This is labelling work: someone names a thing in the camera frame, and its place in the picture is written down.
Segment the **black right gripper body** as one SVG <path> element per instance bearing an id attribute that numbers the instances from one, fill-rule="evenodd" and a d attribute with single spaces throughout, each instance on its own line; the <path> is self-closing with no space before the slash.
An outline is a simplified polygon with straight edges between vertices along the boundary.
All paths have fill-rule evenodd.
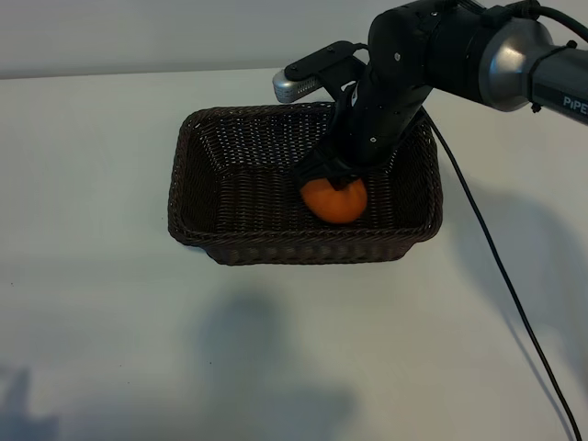
<path id="1" fill-rule="evenodd" d="M 327 162 L 348 169 L 381 165 L 397 150 L 431 91 L 429 85 L 363 76 L 337 100 L 318 151 Z"/>

